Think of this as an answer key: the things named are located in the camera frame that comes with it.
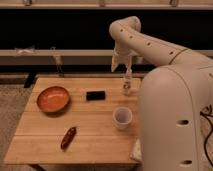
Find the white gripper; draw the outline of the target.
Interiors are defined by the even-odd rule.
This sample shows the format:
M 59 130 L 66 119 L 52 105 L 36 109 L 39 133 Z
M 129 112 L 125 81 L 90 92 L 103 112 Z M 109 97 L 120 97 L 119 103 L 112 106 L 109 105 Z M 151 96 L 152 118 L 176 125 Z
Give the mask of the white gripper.
M 126 64 L 127 70 L 131 70 L 132 50 L 123 43 L 116 41 L 111 62 L 111 72 L 115 71 L 118 64 Z

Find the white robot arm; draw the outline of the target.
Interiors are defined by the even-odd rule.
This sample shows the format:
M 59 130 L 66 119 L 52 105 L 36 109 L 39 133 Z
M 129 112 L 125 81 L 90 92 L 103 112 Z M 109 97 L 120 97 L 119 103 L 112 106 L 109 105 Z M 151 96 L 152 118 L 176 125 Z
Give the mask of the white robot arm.
M 143 171 L 203 171 L 200 112 L 213 107 L 213 59 L 141 32 L 138 17 L 109 27 L 111 67 L 130 67 L 137 53 L 155 69 L 138 92 Z

